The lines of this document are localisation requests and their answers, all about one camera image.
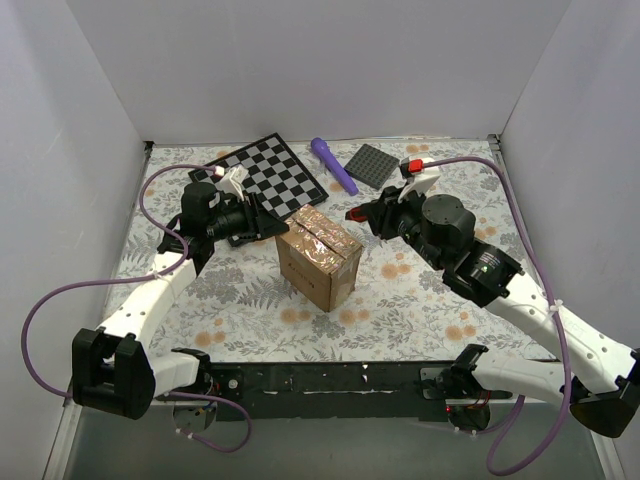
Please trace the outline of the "brown taped cardboard box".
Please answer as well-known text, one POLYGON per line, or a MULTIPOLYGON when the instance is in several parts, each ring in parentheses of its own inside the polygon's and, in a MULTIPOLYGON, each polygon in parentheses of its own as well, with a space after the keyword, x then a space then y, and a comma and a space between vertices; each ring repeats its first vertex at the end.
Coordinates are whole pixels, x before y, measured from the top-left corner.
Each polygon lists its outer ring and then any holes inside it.
POLYGON ((310 205, 287 224, 276 237, 281 274, 318 308, 335 310, 355 290, 362 243, 310 205))

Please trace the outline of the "red black utility knife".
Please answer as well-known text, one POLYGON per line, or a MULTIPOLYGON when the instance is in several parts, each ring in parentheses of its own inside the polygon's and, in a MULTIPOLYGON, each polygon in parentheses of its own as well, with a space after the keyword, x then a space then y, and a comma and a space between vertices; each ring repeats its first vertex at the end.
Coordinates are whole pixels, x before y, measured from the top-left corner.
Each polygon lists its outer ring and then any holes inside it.
POLYGON ((361 207, 354 207, 345 213, 345 220, 357 223, 367 222, 367 215, 361 207))

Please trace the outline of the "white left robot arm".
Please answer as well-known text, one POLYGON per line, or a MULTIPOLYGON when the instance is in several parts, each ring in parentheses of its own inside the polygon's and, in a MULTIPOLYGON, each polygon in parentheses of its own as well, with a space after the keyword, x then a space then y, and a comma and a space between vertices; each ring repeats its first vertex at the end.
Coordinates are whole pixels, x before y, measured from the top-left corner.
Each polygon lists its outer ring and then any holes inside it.
POLYGON ((207 354, 178 348, 150 355, 151 340, 181 293, 231 237, 253 241, 288 231, 254 194, 236 196, 211 183, 188 184, 181 211, 167 225, 148 280, 96 329, 82 329, 72 342, 72 394, 76 403, 139 419, 151 401, 173 390, 205 398, 215 382, 207 354))

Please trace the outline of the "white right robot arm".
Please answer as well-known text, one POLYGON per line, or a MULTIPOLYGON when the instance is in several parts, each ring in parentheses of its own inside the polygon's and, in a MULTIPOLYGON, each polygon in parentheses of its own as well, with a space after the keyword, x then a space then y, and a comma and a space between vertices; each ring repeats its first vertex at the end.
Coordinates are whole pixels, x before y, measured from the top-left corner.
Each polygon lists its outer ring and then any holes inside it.
POLYGON ((567 406, 587 429, 618 438, 639 408, 639 352, 612 340, 563 306, 520 263, 475 236, 473 213, 451 195, 403 196, 388 187, 349 210, 382 240, 399 238, 456 295, 498 316, 557 359, 557 365, 511 360, 484 345, 466 347, 428 385, 446 398, 504 391, 567 406))

